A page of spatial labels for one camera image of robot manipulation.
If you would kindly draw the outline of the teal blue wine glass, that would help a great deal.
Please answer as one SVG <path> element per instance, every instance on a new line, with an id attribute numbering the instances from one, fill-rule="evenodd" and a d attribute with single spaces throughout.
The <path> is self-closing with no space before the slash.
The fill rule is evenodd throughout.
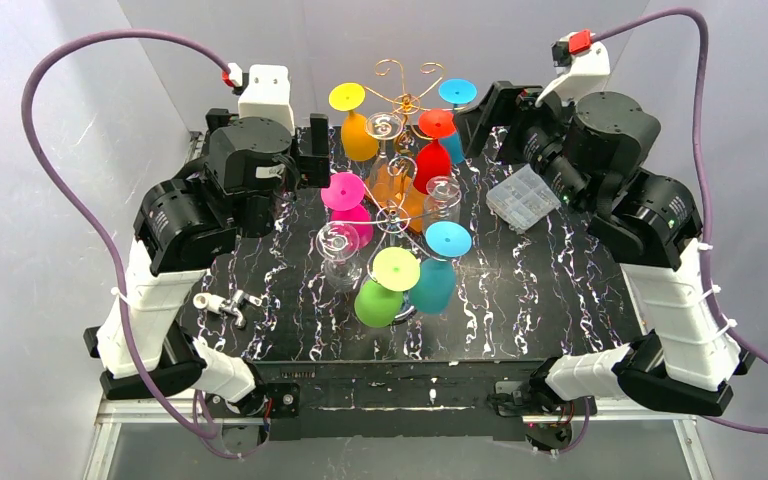
<path id="1" fill-rule="evenodd" d="M 425 231 L 425 240 L 442 260 L 429 257 L 421 262 L 419 281 L 408 291 L 408 299 L 418 312 L 441 314 L 456 290 L 452 260 L 470 251 L 472 237 L 459 223 L 437 221 Z"/>

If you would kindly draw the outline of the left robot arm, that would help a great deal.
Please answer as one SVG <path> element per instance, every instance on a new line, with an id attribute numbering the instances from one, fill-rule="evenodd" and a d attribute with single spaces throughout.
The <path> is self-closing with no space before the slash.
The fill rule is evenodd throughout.
<path id="1" fill-rule="evenodd" d="M 263 114 L 225 109 L 211 109 L 206 123 L 200 156 L 143 197 L 114 305 L 84 341 L 103 363 L 100 383 L 109 400 L 192 388 L 256 415 L 268 397 L 252 363 L 189 335 L 177 315 L 217 257 L 241 238 L 273 231 L 286 195 L 329 185 L 329 120 L 312 114 L 304 135 Z"/>

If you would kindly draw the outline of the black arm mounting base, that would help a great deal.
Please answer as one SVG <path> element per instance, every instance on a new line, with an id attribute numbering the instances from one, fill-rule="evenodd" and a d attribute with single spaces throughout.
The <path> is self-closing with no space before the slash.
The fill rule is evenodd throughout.
<path id="1" fill-rule="evenodd" d="M 272 405 L 262 437 L 490 437 L 563 449 L 598 409 L 546 407 L 528 393 L 536 361 L 258 362 Z"/>

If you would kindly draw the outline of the clear patterned wine glass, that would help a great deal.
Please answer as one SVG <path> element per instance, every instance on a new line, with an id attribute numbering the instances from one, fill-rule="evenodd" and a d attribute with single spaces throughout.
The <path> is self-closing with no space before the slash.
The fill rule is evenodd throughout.
<path id="1" fill-rule="evenodd" d="M 452 176 L 432 177 L 426 184 L 427 196 L 423 205 L 422 230 L 439 221 L 460 222 L 462 192 Z"/>

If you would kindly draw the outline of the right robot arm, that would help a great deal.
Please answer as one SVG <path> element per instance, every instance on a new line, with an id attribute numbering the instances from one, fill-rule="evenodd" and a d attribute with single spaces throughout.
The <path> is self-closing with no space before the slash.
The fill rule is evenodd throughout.
<path id="1" fill-rule="evenodd" d="M 496 127 L 497 158 L 529 166 L 620 266 L 646 313 L 645 335 L 610 350 L 546 360 L 526 395 L 544 405 L 627 398 L 653 411 L 721 416 L 730 379 L 751 355 L 708 307 L 701 278 L 703 222 L 681 182 L 643 166 L 661 125 L 633 98 L 589 93 L 570 103 L 546 88 L 498 81 L 454 116 L 464 153 L 478 155 Z"/>

